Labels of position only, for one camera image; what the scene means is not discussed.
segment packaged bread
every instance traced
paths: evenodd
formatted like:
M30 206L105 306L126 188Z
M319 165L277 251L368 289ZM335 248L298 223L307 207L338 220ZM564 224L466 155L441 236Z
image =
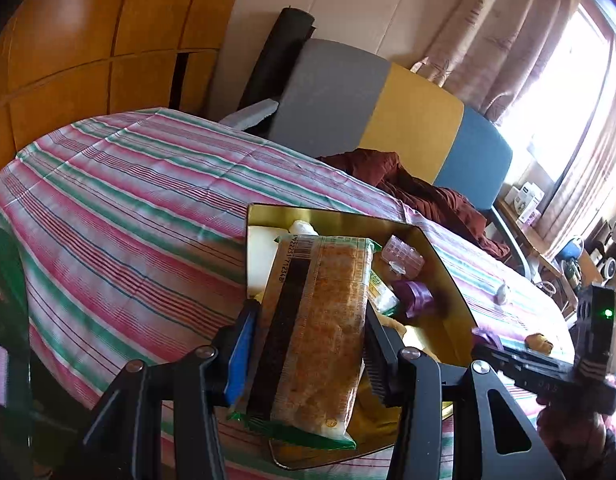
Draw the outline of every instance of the packaged bread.
M268 437L353 449L373 243L284 235L263 297L234 416Z

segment yellow cushion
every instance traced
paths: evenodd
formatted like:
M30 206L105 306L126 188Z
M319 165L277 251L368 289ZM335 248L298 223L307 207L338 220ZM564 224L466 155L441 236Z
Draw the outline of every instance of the yellow cushion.
M411 175L434 182L463 116L459 99L393 63L359 147L397 152Z

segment plastic food package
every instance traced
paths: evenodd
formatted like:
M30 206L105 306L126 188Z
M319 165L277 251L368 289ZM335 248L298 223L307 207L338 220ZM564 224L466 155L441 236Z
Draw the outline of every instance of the plastic food package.
M392 316L399 305L399 300L393 291L372 270L368 283L368 301L377 312L384 316Z
M414 280L424 266L423 256L394 235L384 245L382 259L407 280Z
M548 341L548 338L544 334L531 334L526 336L524 342L528 348L541 354L550 355L550 352L552 352L554 348L554 345Z
M373 243L284 235L234 417L269 438L354 449L346 433L362 367Z

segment blue cushion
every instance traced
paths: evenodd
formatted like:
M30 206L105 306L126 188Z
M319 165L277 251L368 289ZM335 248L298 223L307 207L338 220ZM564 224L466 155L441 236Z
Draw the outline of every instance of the blue cushion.
M458 191L476 209L484 211L495 201L511 160L512 149L494 124L466 106L434 184Z

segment blue gripper pad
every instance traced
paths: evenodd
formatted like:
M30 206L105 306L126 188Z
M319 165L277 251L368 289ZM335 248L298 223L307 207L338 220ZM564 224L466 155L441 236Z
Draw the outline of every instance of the blue gripper pad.
M224 389L228 406L237 401L246 384L250 348L260 307L259 302L246 300L234 324L234 347L228 361L228 377Z

